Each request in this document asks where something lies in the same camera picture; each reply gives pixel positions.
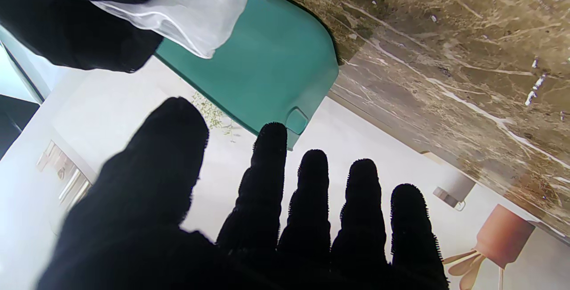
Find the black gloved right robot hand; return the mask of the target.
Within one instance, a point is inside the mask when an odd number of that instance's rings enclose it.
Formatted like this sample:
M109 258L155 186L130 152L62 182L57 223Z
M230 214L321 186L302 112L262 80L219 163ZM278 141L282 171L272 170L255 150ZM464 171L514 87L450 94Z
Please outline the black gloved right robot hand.
M34 54L74 69L138 71L163 37L98 8L105 0L0 0L1 25ZM144 4L150 0L107 0Z

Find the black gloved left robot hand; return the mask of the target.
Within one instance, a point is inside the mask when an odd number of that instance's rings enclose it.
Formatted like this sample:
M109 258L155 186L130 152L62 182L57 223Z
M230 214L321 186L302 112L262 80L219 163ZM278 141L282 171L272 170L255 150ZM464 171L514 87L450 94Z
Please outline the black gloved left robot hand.
M39 290L447 290L421 191L391 193L391 254L375 163L350 167L341 228L330 238L329 168L307 151L280 230L287 130L268 123L254 143L234 209L215 242L180 225L191 208L208 127L185 98L152 111L102 166L67 215Z

